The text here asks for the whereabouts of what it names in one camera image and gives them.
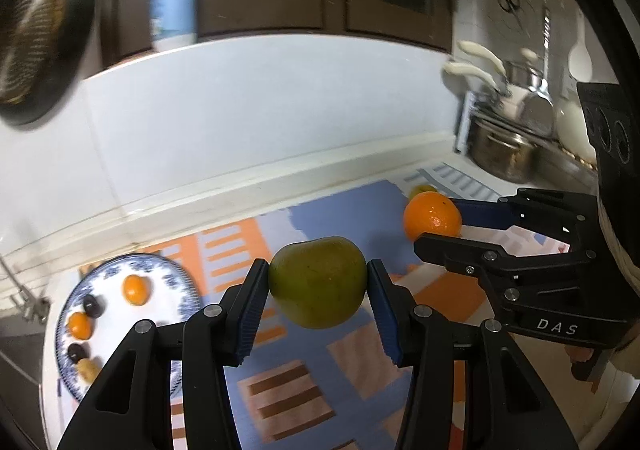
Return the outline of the person's right hand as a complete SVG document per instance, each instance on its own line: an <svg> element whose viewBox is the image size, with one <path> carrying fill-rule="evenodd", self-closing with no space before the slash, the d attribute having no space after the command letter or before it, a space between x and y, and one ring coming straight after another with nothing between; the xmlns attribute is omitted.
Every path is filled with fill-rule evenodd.
<svg viewBox="0 0 640 450"><path fill-rule="evenodd" d="M627 342L613 350L606 363L600 364L600 352L594 349L565 346L566 355L570 357L573 378L578 381L591 383L591 390L597 392L604 368L608 363L612 363L617 371L639 378L639 345Z"/></svg>

